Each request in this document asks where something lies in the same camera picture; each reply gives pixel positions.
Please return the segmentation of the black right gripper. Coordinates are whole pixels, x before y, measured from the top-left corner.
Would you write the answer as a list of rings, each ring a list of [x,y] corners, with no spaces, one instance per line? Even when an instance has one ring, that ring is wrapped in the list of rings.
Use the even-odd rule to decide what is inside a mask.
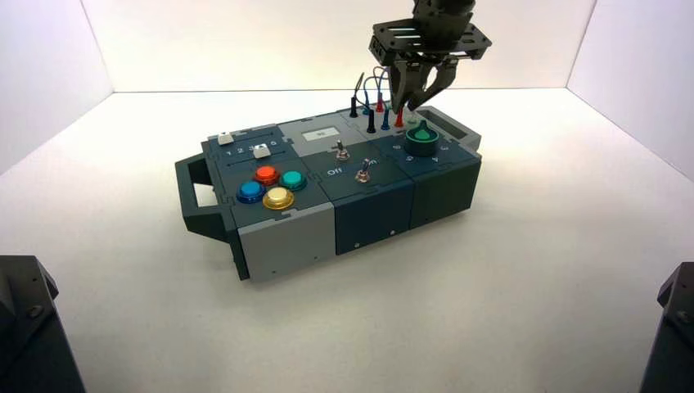
[[[474,7],[474,1],[415,1],[410,18],[373,25],[368,49],[379,64],[392,65],[393,112],[416,110],[453,83],[458,58],[479,60],[492,46],[471,22]]]

